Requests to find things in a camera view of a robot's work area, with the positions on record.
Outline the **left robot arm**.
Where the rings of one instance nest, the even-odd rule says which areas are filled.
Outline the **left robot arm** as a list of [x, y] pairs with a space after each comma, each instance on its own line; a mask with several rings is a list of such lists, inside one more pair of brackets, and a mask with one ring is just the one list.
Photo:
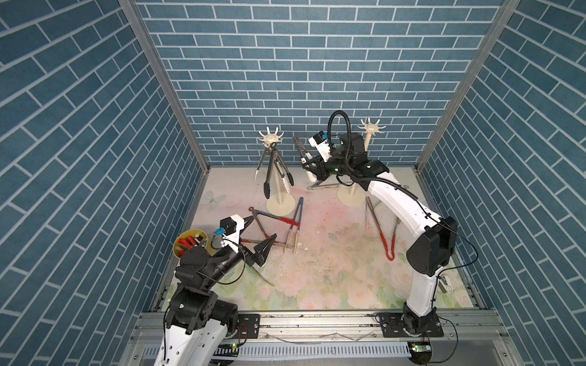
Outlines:
[[181, 244], [175, 277], [178, 288], [163, 315], [163, 341], [156, 365], [229, 365], [241, 353], [249, 337], [235, 303], [219, 300], [212, 288], [227, 285], [224, 276], [236, 265], [262, 266], [277, 236], [271, 235], [249, 249], [241, 233], [253, 217], [237, 214], [221, 220], [217, 230], [221, 248], [209, 253], [203, 241], [192, 236]]

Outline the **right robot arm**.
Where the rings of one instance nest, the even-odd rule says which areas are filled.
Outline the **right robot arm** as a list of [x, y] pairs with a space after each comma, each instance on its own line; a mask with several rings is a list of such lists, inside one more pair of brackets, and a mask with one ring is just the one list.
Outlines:
[[354, 185], [378, 198], [410, 231], [407, 262], [412, 268], [410, 293], [403, 306], [401, 324], [410, 336], [423, 336], [439, 323], [436, 291], [459, 239], [458, 223], [441, 217], [419, 202], [379, 160], [371, 160], [360, 134], [354, 133], [349, 116], [338, 110], [331, 114], [326, 131], [314, 134], [309, 143], [317, 150], [312, 156], [295, 138], [303, 169], [318, 183], [331, 176], [347, 176]]

